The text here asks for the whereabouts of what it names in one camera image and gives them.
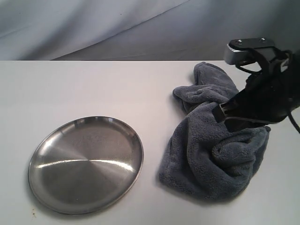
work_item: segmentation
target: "table surface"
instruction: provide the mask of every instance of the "table surface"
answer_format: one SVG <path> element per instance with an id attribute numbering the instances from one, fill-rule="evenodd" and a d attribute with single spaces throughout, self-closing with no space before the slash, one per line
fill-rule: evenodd
<path id="1" fill-rule="evenodd" d="M 295 225 L 300 221 L 299 135 L 288 120 L 271 126 L 261 168 L 228 203 L 191 201 L 162 188 L 158 165 L 185 114 L 172 98 L 191 85 L 197 61 L 1 61 L 0 224 Z M 222 61 L 237 87 L 247 74 Z M 110 116 L 140 136 L 144 164 L 132 189 L 109 209 L 66 216 L 32 196 L 27 171 L 38 144 L 57 127 L 86 116 Z M 294 113 L 300 118 L 300 111 Z"/>

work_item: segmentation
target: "microfiber towel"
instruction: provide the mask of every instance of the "microfiber towel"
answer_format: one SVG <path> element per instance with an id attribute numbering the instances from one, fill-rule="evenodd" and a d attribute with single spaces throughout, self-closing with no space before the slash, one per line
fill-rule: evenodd
<path id="1" fill-rule="evenodd" d="M 231 200 L 259 169 L 270 128 L 228 132 L 212 109 L 236 95 L 236 86 L 221 68 L 205 62 L 195 66 L 194 77 L 194 85 L 173 91 L 188 114 L 167 145 L 158 179 L 195 199 Z"/>

